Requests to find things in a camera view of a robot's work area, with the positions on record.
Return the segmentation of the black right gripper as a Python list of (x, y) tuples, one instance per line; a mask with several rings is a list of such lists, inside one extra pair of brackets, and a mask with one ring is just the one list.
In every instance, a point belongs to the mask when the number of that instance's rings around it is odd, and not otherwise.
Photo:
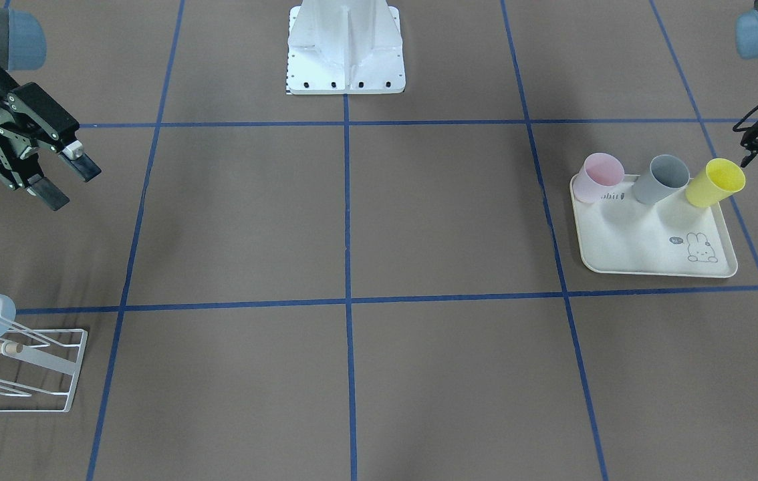
[(0, 181), (12, 190), (25, 188), (51, 211), (70, 198), (39, 165), (39, 151), (55, 153), (82, 182), (102, 173), (77, 139), (79, 122), (37, 83), (19, 85), (0, 66)]

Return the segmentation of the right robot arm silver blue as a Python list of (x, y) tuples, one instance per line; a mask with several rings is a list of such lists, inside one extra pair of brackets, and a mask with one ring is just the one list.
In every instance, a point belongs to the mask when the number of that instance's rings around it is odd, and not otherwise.
[(13, 79), (15, 71), (42, 67), (46, 55), (39, 21), (24, 10), (0, 6), (0, 181), (59, 210), (70, 199), (43, 173), (40, 150), (55, 153), (84, 182), (101, 170), (77, 138), (79, 122), (41, 86)]

